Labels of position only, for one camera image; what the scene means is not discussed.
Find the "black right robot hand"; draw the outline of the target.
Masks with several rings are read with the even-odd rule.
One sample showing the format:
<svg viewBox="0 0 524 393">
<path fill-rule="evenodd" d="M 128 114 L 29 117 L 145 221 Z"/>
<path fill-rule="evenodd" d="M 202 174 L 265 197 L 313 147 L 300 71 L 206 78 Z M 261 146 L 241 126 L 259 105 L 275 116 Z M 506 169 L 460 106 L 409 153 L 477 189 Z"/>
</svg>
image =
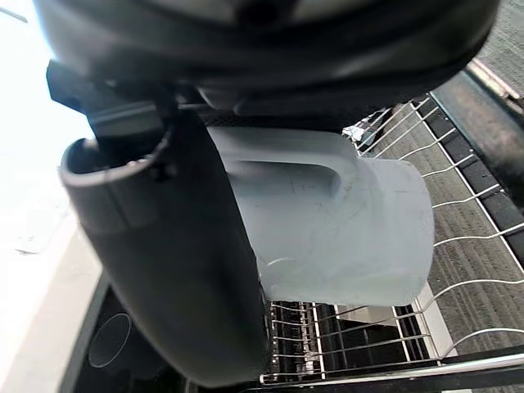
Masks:
<svg viewBox="0 0 524 393">
<path fill-rule="evenodd" d="M 209 388 L 270 362 L 269 304 L 407 305 L 422 175 L 342 128 L 455 76 L 496 1 L 37 1 L 53 100 L 93 139 L 60 177 L 117 296 Z"/>
</svg>

